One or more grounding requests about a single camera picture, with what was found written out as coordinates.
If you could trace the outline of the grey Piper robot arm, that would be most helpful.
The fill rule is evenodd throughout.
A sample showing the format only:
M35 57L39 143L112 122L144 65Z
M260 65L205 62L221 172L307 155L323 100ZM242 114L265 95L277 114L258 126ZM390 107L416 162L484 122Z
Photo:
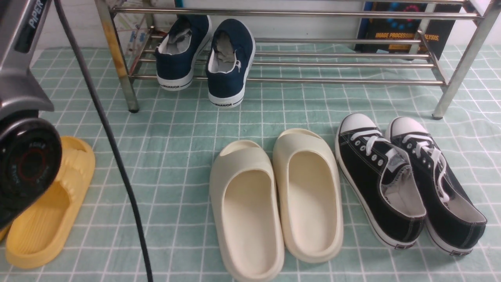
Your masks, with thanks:
M54 106L30 65L50 0L2 0L0 27L0 228L28 209L55 180L61 139L39 117Z

